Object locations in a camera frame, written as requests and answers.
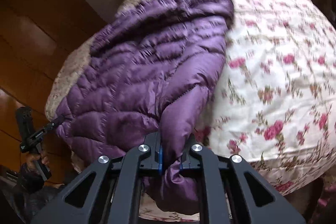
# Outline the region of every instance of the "quilted puffer jacket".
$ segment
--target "quilted puffer jacket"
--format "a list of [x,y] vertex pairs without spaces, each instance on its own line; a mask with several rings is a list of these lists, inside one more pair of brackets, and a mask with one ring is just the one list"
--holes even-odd
[[195,181],[179,157],[225,62],[231,0],[151,0],[100,31],[91,62],[62,100],[57,134],[90,163],[161,133],[165,173],[145,182],[164,211],[198,211]]

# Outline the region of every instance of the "person's hand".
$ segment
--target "person's hand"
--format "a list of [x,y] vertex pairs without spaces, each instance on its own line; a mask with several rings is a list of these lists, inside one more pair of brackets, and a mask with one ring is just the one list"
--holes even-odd
[[47,156],[47,152],[45,150],[42,150],[41,155],[33,154],[33,153],[28,153],[26,155],[26,163],[27,163],[27,167],[28,167],[29,171],[37,173],[37,170],[36,170],[35,164],[33,163],[33,160],[39,160],[39,159],[42,159],[42,163],[44,165],[49,164],[49,159],[48,159],[48,156]]

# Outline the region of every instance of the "floral comforter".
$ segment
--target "floral comforter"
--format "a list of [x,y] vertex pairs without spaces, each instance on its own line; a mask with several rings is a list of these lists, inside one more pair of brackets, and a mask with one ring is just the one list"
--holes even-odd
[[196,135],[281,193],[336,161],[336,33],[310,0],[234,0],[227,64]]

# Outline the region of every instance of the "bedding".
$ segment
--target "bedding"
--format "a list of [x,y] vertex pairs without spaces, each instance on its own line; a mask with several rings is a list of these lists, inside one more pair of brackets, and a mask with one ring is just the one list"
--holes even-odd
[[[139,1],[126,0],[119,13]],[[335,161],[335,96],[330,89],[335,86],[335,30],[310,0],[233,3],[228,62],[194,133],[220,155],[241,154],[285,195]],[[64,64],[46,105],[48,118],[88,64],[91,43],[85,42]],[[163,212],[146,194],[139,215],[162,221],[199,217]]]

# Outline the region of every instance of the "black metal bracket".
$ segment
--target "black metal bracket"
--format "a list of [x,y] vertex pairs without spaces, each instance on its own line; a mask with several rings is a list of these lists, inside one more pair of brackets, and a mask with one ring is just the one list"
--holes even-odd
[[[15,112],[17,126],[22,138],[20,151],[21,153],[30,152],[40,154],[42,152],[41,142],[43,141],[44,135],[58,127],[64,121],[64,117],[60,116],[42,129],[35,131],[31,112],[31,108],[25,106],[18,108]],[[34,160],[34,164],[44,181],[51,177],[49,168],[42,164],[41,159]]]
[[[159,176],[158,133],[124,157],[101,156],[43,208],[32,224],[135,224],[142,178]],[[199,182],[201,224],[304,224],[304,218],[241,156],[216,156],[188,139],[180,172]]]

